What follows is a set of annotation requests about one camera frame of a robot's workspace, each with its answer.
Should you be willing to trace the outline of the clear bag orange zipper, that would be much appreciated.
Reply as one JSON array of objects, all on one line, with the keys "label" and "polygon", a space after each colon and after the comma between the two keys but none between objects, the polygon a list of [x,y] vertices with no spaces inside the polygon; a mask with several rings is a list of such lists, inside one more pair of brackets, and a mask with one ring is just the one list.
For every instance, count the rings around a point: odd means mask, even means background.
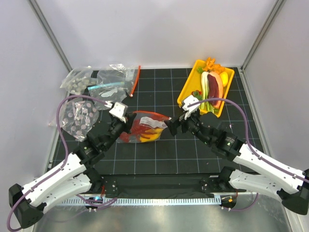
[{"label": "clear bag orange zipper", "polygon": [[140,70],[141,70],[141,65],[139,65],[133,73],[133,82],[132,82],[132,87],[131,87],[131,91],[130,91],[130,95],[129,95],[131,98],[133,97],[133,94],[135,92],[136,86],[137,86],[138,81],[139,81]]},{"label": "clear bag orange zipper", "polygon": [[130,129],[130,134],[123,132],[117,139],[118,143],[148,143],[158,140],[164,129],[166,120],[171,117],[150,111],[135,111],[136,117]]}]

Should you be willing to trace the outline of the orange toy pumpkin slice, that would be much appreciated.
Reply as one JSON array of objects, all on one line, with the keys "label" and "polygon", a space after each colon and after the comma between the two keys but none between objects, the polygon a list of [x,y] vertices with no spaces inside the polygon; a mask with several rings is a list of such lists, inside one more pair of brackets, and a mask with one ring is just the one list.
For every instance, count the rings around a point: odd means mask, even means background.
[{"label": "orange toy pumpkin slice", "polygon": [[164,129],[162,128],[149,129],[149,130],[146,130],[144,134],[149,139],[157,139],[160,137],[163,130]]}]

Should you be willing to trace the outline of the toy meat slab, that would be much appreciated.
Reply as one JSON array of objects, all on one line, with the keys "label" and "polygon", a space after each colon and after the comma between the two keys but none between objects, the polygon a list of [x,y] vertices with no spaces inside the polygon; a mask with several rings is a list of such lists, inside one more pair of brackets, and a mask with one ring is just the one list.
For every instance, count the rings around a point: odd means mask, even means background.
[{"label": "toy meat slab", "polygon": [[224,93],[224,87],[222,80],[216,72],[209,72],[207,75],[209,92],[207,95],[208,99],[222,98]]}]

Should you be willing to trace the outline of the red toy lobster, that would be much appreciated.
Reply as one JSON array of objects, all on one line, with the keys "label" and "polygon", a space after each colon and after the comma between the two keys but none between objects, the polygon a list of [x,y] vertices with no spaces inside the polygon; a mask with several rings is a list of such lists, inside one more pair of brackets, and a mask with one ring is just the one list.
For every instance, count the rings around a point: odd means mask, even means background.
[{"label": "red toy lobster", "polygon": [[119,143],[141,143],[140,137],[146,137],[144,134],[146,130],[152,129],[147,124],[141,124],[139,119],[134,120],[131,128],[131,133],[126,132],[121,133],[120,137],[117,139]]}]

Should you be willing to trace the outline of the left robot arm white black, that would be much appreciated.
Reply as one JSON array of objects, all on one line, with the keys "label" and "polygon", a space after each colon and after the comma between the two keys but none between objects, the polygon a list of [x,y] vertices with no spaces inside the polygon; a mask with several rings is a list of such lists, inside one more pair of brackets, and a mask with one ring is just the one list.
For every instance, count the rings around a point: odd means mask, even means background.
[{"label": "left robot arm white black", "polygon": [[89,132],[86,139],[65,159],[41,177],[9,188],[9,215],[15,215],[21,229],[36,224],[58,203],[85,192],[98,193],[104,185],[95,164],[104,157],[120,135],[130,133],[136,113],[126,113],[125,121],[111,116],[106,133]]}]

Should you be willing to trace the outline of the bag of white pieces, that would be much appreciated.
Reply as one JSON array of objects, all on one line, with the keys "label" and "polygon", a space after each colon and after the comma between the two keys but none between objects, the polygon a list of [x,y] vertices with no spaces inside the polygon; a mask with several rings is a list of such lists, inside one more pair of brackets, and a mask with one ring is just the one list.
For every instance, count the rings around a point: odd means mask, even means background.
[{"label": "bag of white pieces", "polygon": [[93,71],[91,66],[73,69],[62,80],[60,88],[72,95],[82,95],[89,86],[97,85],[97,79],[92,77]]}]

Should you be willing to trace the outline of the clear bag blue zipper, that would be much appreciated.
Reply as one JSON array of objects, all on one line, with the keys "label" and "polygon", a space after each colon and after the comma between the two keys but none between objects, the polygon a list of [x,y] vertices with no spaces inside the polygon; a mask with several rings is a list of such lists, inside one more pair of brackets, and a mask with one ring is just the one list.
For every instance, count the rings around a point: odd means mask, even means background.
[{"label": "clear bag blue zipper", "polygon": [[89,95],[104,102],[122,102],[130,97],[133,73],[137,67],[126,67],[123,64],[111,64],[106,69],[99,70],[97,85],[88,87]]}]

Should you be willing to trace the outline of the toy radish with leaves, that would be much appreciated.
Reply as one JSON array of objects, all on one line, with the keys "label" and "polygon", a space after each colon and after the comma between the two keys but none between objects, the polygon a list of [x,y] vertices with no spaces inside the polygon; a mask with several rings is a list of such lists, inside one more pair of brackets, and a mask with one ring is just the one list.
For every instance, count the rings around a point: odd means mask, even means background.
[{"label": "toy radish with leaves", "polygon": [[199,90],[192,91],[191,95],[197,98],[199,101],[203,100],[202,92]]}]

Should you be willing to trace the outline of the green toy grapes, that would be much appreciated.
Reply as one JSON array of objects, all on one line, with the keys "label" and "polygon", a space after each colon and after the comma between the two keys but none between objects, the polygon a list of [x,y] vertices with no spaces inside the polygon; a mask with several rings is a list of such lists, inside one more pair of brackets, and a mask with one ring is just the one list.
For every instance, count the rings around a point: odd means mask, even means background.
[{"label": "green toy grapes", "polygon": [[203,69],[202,69],[201,67],[199,67],[199,68],[197,69],[197,72],[198,72],[198,73],[203,73]]}]

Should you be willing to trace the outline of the yellow toy lemon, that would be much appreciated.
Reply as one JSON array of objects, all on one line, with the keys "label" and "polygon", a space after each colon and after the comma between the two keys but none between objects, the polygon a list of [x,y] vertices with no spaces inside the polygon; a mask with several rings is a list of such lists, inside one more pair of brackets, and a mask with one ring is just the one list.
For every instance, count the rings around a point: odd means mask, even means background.
[{"label": "yellow toy lemon", "polygon": [[228,84],[228,74],[227,74],[227,72],[220,73],[220,78],[221,78],[223,87],[226,87],[227,84]]}]

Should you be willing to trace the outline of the black grid mat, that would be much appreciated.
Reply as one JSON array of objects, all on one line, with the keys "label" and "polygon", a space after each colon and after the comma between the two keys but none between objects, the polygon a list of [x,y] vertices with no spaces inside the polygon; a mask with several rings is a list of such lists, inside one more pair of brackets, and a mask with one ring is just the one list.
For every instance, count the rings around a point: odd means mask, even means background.
[{"label": "black grid mat", "polygon": [[[132,97],[124,99],[129,111],[153,111],[166,116],[178,112],[177,98],[190,73],[182,69],[143,69],[136,91]],[[238,135],[247,134],[251,145],[263,150],[255,120],[247,99],[238,68],[228,98],[245,112],[249,125],[244,127],[240,111],[225,104],[220,119]],[[195,174],[218,173],[225,166],[249,172],[250,169],[214,155],[210,149],[190,133],[178,132],[172,136],[164,130],[159,140],[150,143],[115,143],[105,153],[95,169],[107,174]]]}]

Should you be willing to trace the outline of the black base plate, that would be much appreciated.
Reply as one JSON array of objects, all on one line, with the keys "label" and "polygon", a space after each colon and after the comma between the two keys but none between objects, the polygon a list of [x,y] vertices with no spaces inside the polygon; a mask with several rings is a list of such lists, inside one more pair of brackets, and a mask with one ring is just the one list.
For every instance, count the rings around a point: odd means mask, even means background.
[{"label": "black base plate", "polygon": [[109,198],[194,199],[210,198],[215,193],[236,193],[218,174],[115,174],[102,178]]}]

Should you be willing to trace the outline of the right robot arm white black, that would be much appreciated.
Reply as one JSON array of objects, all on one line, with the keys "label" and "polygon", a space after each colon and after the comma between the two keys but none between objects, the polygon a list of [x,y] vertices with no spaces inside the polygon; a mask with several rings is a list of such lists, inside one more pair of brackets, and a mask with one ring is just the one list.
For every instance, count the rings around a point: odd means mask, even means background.
[{"label": "right robot arm white black", "polygon": [[284,165],[233,134],[216,116],[191,114],[189,118],[179,116],[165,121],[172,135],[178,128],[189,132],[207,145],[216,156],[246,166],[254,174],[233,167],[224,167],[217,178],[204,185],[213,190],[254,191],[279,201],[288,210],[306,215],[309,212],[309,172]]}]

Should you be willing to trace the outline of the bag of pink discs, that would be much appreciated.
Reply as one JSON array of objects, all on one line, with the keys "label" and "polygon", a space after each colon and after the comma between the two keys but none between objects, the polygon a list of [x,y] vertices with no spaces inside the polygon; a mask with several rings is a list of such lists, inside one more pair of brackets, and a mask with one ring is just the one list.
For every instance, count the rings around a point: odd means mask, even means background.
[{"label": "bag of pink discs", "polygon": [[82,98],[66,100],[59,110],[60,128],[81,142],[99,118],[99,111],[91,101]]}]

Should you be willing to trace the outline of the yellow plastic tray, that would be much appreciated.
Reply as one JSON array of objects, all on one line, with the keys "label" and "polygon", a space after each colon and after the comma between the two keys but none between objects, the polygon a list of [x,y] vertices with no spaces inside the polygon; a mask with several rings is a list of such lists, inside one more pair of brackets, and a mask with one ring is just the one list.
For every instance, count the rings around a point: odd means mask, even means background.
[{"label": "yellow plastic tray", "polygon": [[[197,72],[199,67],[204,68],[206,66],[206,60],[197,60],[187,78],[187,81],[184,84],[183,89],[181,90],[180,95],[178,96],[177,103],[181,106],[182,101],[191,95],[192,91],[199,90],[202,92],[201,86],[201,73]],[[227,97],[229,88],[231,86],[235,71],[231,68],[225,67],[225,72],[228,74],[228,84],[224,87],[223,99]]]}]

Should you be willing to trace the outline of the toy green onion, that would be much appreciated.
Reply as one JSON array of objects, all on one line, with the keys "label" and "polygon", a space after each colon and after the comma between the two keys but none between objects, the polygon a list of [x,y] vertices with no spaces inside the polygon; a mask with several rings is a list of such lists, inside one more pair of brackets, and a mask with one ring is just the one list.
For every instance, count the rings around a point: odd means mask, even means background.
[{"label": "toy green onion", "polygon": [[[208,74],[209,74],[208,72],[203,72],[201,74],[202,100],[205,100],[209,93]],[[211,112],[214,114],[214,107],[211,106],[209,102],[203,102],[200,105],[200,110],[206,110],[207,112]]]}]

